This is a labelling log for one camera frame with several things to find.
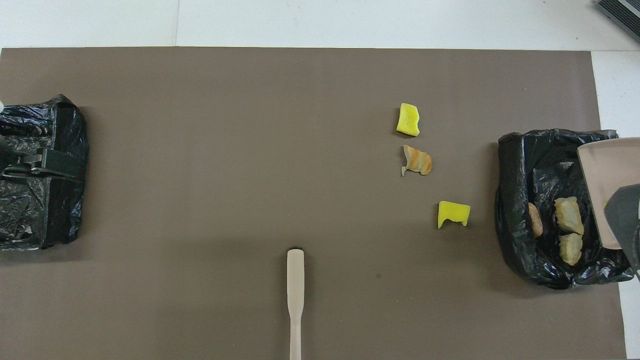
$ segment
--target sponge piece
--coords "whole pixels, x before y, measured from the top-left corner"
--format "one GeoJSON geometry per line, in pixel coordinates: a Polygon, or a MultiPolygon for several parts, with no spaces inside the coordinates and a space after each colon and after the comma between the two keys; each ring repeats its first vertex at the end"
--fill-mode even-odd
{"type": "Polygon", "coordinates": [[[418,108],[411,104],[402,103],[400,104],[400,117],[398,118],[396,130],[407,135],[418,136],[420,133],[418,129],[419,120],[418,108]]]}
{"type": "Polygon", "coordinates": [[[453,222],[461,222],[462,225],[467,226],[470,212],[471,206],[469,205],[440,201],[438,203],[438,229],[442,227],[442,223],[447,219],[453,222]]]}

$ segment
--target white floor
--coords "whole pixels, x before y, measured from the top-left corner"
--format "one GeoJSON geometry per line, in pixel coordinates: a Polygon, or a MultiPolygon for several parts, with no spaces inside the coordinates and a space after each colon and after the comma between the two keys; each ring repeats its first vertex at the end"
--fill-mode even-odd
{"type": "MultiPolygon", "coordinates": [[[[592,51],[602,127],[640,136],[640,44],[592,0],[0,0],[0,49],[176,45],[592,51]]],[[[640,358],[640,283],[620,296],[640,358]]]]}

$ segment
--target black trash bag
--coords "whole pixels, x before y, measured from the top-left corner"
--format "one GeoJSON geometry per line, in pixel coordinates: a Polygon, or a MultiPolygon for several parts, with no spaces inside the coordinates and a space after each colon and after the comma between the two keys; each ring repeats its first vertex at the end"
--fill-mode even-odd
{"type": "Polygon", "coordinates": [[[587,191],[578,146],[617,138],[613,130],[592,133],[553,129],[498,140],[499,187],[495,198],[495,230],[507,265],[520,277],[553,289],[576,284],[606,284],[633,278],[622,250],[602,247],[587,191]],[[554,200],[578,198],[584,224],[582,257],[574,266],[559,255],[554,200]],[[544,233],[534,238],[528,203],[536,205],[544,233]]]}
{"type": "Polygon", "coordinates": [[[83,115],[64,95],[6,106],[0,135],[0,250],[74,241],[89,153],[83,115]],[[43,151],[48,161],[37,162],[43,151]]]}

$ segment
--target white object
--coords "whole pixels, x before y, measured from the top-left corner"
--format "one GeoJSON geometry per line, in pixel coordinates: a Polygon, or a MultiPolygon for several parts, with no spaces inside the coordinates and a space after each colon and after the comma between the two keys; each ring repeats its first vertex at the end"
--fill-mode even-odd
{"type": "Polygon", "coordinates": [[[594,0],[180,0],[178,16],[178,46],[640,49],[594,0]]]}
{"type": "Polygon", "coordinates": [[[289,360],[300,360],[302,309],[305,305],[305,253],[300,249],[287,253],[287,305],[291,318],[289,360]]]}
{"type": "Polygon", "coordinates": [[[578,147],[578,157],[587,182],[602,246],[621,249],[613,235],[604,207],[622,186],[640,181],[640,138],[620,138],[586,143],[578,147]]]}
{"type": "Polygon", "coordinates": [[[179,0],[2,0],[0,47],[175,45],[179,0]]]}
{"type": "MultiPolygon", "coordinates": [[[[640,136],[640,51],[593,51],[600,129],[621,137],[640,136]]],[[[640,359],[640,282],[623,281],[620,307],[629,359],[640,359]]]]}

